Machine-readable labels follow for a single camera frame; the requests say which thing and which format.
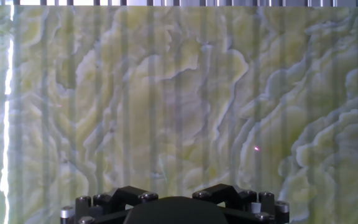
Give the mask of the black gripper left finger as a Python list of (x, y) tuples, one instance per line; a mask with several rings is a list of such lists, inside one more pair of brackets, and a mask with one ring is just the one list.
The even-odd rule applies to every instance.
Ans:
[(124, 223), (129, 215), (126, 206), (135, 207), (158, 200), (158, 194), (136, 187), (126, 186), (75, 199), (72, 206), (60, 210), (60, 224), (111, 224)]

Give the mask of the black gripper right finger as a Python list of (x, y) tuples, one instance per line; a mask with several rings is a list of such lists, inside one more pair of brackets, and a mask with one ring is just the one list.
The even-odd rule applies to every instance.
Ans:
[(289, 224), (290, 205), (276, 200), (271, 192), (241, 189), (236, 185), (217, 184), (192, 194), (195, 200), (215, 205), (224, 203), (221, 211), (227, 223)]

